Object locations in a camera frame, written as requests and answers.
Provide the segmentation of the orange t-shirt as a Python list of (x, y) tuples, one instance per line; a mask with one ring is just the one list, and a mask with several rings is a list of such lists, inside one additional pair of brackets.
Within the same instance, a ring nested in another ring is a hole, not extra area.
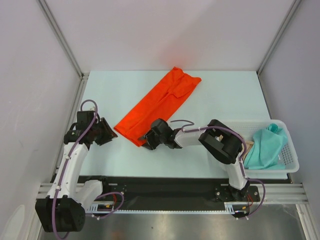
[(167, 121), (189, 98), (202, 81), (173, 67), (117, 124), (114, 129), (137, 147), (157, 119)]

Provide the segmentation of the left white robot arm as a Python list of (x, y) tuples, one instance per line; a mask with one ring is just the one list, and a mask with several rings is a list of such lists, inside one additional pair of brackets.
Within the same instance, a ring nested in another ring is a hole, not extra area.
[(35, 211), (47, 233), (79, 232), (85, 224), (86, 211), (96, 198), (105, 200), (111, 188), (101, 180), (91, 179), (77, 190), (81, 168), (90, 146), (102, 146), (117, 134), (94, 110), (77, 112), (64, 135), (63, 155), (54, 181), (44, 198), (35, 203)]

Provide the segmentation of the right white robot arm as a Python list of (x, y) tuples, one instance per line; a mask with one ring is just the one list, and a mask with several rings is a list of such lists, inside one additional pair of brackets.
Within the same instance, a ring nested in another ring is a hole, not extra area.
[(187, 120), (186, 123), (173, 129), (169, 122), (159, 118), (138, 139), (145, 141), (142, 146), (149, 150), (155, 150), (161, 144), (170, 149), (203, 146), (224, 165), (228, 174), (227, 192), (233, 199), (242, 201), (248, 196), (250, 186), (243, 164), (243, 156), (247, 151), (245, 140), (217, 119), (198, 128), (188, 128), (194, 125), (192, 121)]

